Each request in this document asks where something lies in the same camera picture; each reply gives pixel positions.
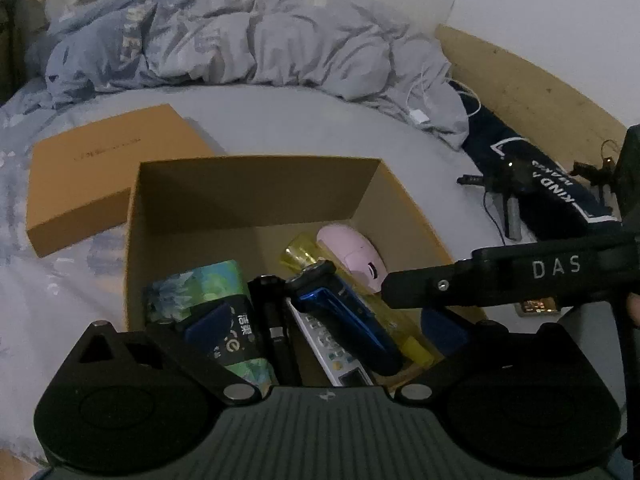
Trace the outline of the dark blue card pack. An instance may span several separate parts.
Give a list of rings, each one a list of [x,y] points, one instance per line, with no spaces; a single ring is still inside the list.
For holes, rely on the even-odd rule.
[[[209,359],[219,360],[232,330],[233,317],[234,310],[228,301],[204,304],[183,322],[184,340]]]

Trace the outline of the black blue electric shaver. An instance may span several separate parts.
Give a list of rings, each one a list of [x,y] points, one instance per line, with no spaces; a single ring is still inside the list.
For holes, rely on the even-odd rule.
[[[369,372],[394,376],[405,367],[396,342],[331,260],[307,266],[285,284],[294,308],[319,320]]]

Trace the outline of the orange cardboard box lid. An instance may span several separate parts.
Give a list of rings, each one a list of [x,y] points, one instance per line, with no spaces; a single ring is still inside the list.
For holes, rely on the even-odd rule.
[[[212,157],[214,152],[170,105],[92,122],[32,149],[26,234],[40,258],[127,221],[142,162]]]

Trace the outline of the black printed garment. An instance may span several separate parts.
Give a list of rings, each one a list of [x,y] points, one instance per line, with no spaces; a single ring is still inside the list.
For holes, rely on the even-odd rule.
[[[483,190],[483,208],[503,242],[518,242],[522,229],[538,242],[618,232],[620,220],[546,153],[510,128],[460,82],[470,133],[462,150],[480,173],[457,184]]]

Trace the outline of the open cardboard box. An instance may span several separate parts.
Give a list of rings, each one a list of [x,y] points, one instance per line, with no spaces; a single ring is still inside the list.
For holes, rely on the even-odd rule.
[[[234,260],[246,278],[285,276],[280,255],[300,233],[343,221],[391,271],[451,261],[431,223],[378,159],[228,156],[140,165],[131,188],[125,326],[143,330],[142,292],[161,278]]]

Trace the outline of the green floral tissue pack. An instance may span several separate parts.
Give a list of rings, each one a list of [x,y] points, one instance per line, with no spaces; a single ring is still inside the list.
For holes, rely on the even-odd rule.
[[[142,298],[149,323],[175,326],[186,344],[262,393],[276,383],[258,346],[250,292],[236,261],[171,274],[145,286]]]

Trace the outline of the wooden headboard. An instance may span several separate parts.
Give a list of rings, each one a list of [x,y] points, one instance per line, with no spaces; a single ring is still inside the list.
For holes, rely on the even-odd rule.
[[[623,147],[627,128],[561,79],[462,30],[439,25],[435,34],[454,79],[565,169],[600,164]]]

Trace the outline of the yellow transparent bottle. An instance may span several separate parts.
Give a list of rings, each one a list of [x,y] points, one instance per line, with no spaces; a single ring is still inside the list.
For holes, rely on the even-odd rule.
[[[326,326],[370,372],[393,376],[411,364],[427,370],[439,360],[413,322],[364,290],[307,234],[288,243],[281,262],[294,273],[286,281],[292,307]]]

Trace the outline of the pink computer mouse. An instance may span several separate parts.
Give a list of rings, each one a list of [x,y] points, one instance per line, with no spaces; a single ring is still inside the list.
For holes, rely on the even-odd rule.
[[[374,245],[343,223],[331,223],[317,233],[317,242],[334,255],[362,286],[377,294],[387,276],[386,265]]]

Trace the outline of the grey blue crumpled duvet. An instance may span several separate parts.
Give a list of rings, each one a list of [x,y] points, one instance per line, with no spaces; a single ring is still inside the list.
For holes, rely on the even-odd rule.
[[[468,113],[439,41],[374,0],[106,0],[29,48],[42,107],[201,82],[310,87],[461,148]]]

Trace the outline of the black tripod stand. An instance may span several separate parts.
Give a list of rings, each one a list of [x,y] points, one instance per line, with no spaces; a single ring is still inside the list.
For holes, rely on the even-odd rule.
[[[608,208],[553,164],[511,157],[487,174],[464,174],[458,182],[500,197],[502,232],[514,242],[522,239],[521,226],[537,240],[565,240],[620,227]]]

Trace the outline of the black cylindrical device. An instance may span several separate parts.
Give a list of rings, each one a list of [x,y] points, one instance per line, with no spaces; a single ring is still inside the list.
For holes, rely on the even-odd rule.
[[[291,336],[293,317],[286,304],[283,278],[259,275],[248,282],[255,330],[262,353],[273,368],[280,386],[303,385]]]

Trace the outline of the white remote control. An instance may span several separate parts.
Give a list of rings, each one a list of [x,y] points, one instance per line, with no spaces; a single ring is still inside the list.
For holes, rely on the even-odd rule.
[[[334,339],[326,326],[311,314],[296,310],[290,298],[286,300],[286,304],[332,386],[374,385],[360,361]]]

